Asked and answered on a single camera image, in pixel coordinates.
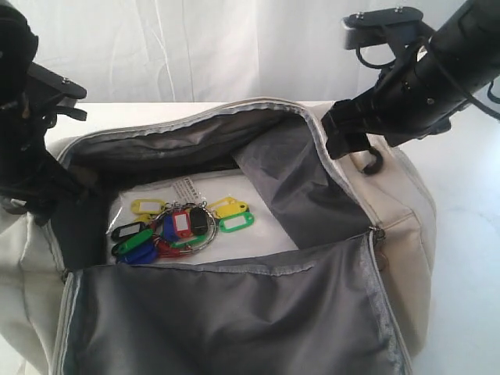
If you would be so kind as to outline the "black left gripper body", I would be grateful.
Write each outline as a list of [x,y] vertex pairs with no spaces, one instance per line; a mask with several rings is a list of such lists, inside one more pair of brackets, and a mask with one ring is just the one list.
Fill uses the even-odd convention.
[[28,102],[1,105],[1,196],[35,205],[74,199],[74,178],[45,144],[57,116],[74,116],[74,107],[50,105],[37,111]]

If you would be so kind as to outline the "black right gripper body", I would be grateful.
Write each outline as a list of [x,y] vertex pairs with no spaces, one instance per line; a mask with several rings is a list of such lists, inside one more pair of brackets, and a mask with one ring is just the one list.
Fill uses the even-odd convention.
[[473,43],[463,38],[419,38],[408,45],[370,98],[375,133],[390,145],[441,133],[473,90]]

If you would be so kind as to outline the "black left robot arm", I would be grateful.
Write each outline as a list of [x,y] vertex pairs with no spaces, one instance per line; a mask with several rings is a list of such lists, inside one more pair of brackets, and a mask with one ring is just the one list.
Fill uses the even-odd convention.
[[240,113],[278,113],[322,120],[311,109],[291,102],[257,100],[215,107],[170,123],[128,127],[75,139],[58,155],[45,144],[58,116],[84,121],[75,107],[83,87],[34,62],[38,37],[10,2],[1,4],[1,207],[13,215],[31,213],[50,219],[60,202],[79,202],[93,190],[91,177],[106,188],[125,188],[154,177],[180,175],[221,157],[187,145],[188,133],[211,121]]

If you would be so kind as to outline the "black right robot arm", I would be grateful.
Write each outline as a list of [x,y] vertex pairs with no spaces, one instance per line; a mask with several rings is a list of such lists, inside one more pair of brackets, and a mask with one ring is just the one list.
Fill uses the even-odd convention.
[[467,105],[499,118],[474,96],[499,76],[497,1],[466,1],[438,30],[412,7],[358,12],[342,24],[345,49],[357,58],[364,48],[388,45],[394,59],[377,65],[380,75],[369,90],[323,117],[329,151],[367,150],[371,134],[391,146],[440,134]]

